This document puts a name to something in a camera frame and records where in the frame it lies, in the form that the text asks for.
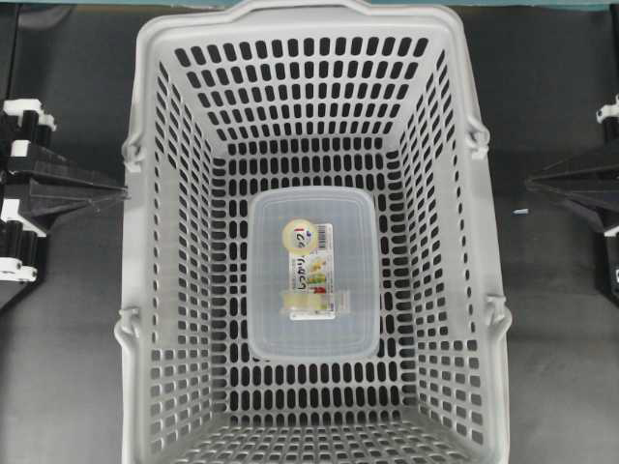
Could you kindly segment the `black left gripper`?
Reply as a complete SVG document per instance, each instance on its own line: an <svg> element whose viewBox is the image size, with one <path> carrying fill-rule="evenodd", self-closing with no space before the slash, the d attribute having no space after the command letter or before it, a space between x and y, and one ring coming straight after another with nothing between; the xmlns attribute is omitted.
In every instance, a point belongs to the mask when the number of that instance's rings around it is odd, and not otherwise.
<svg viewBox="0 0 619 464"><path fill-rule="evenodd" d="M99 213L128 198L121 181L47 149L55 131L40 100L1 102L2 282L38 280L44 240L59 218Z"/></svg>

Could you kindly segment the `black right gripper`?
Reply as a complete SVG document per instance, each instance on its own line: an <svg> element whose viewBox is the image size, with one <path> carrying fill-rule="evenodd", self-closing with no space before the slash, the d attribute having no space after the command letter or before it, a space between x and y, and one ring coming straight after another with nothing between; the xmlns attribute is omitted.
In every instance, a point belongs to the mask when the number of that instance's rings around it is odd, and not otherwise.
<svg viewBox="0 0 619 464"><path fill-rule="evenodd" d="M596 112L605 145L562 159L525 179L526 187L604 234L611 295L618 294L618 95Z"/></svg>

